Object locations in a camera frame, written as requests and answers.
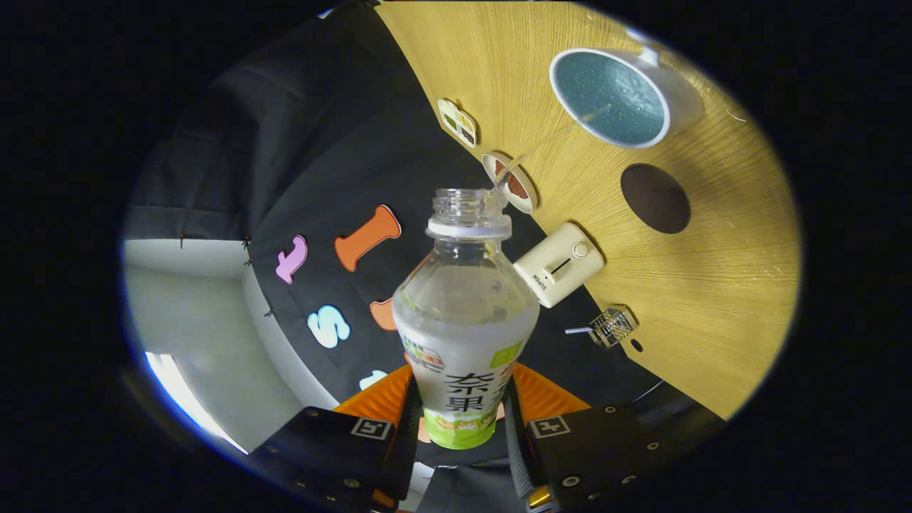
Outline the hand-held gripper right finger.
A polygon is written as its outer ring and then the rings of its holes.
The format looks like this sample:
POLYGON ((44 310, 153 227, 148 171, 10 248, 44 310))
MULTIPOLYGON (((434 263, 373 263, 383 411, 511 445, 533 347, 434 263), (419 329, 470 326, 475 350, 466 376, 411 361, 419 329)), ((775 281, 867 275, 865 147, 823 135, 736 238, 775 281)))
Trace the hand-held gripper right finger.
POLYGON ((678 454, 628 407, 587 405, 520 363, 504 411, 512 481, 527 512, 594 512, 678 454))

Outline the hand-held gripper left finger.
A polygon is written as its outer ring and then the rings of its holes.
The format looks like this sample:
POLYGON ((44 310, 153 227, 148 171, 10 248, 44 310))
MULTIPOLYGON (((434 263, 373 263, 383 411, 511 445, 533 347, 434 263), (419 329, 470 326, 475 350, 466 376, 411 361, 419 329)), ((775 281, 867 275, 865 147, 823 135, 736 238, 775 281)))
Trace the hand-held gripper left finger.
POLYGON ((333 410, 304 408, 249 461, 318 512, 394 512, 413 480, 420 410, 404 365, 333 410))

